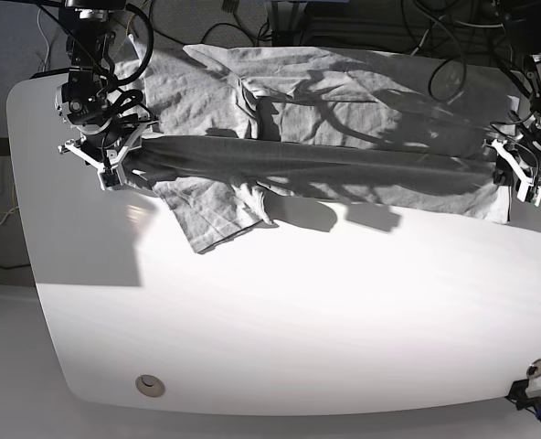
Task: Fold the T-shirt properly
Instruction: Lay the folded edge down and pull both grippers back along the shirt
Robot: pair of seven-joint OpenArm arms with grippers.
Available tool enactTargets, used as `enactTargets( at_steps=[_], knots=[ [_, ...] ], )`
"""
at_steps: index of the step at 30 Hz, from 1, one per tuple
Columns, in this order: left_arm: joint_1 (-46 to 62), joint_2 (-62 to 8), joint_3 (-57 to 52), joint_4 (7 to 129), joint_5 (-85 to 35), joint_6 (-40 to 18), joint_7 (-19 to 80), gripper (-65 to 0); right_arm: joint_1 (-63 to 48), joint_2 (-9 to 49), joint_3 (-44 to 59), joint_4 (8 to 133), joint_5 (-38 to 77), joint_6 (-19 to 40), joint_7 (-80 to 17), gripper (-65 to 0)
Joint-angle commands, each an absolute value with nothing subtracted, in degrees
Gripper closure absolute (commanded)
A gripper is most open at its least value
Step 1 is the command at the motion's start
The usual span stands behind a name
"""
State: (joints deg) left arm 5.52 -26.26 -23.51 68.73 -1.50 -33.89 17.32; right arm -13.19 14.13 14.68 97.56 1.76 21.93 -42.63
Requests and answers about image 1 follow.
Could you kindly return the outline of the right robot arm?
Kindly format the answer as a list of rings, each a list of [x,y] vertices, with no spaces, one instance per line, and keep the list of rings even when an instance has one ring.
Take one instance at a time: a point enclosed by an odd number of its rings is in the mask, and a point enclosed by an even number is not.
[[[126,11],[143,21],[148,33],[140,65],[124,78],[115,74],[109,49],[115,35],[110,14]],[[58,88],[56,110],[64,123],[80,137],[61,145],[61,154],[78,156],[96,169],[101,188],[123,184],[122,162],[142,146],[142,134],[157,122],[144,104],[143,92],[125,90],[148,68],[154,49],[154,31],[149,17],[126,1],[63,1],[58,8],[59,27],[67,34],[71,65],[67,81]]]

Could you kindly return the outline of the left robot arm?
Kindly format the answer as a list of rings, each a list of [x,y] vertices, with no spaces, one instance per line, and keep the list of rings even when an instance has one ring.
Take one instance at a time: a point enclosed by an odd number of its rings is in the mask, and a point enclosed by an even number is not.
[[[508,185],[517,180],[517,188],[535,191],[541,188],[541,1],[495,1],[511,50],[521,61],[520,70],[527,88],[504,65],[499,69],[527,99],[528,115],[511,112],[508,122],[491,122],[499,135],[499,159],[494,182]]]

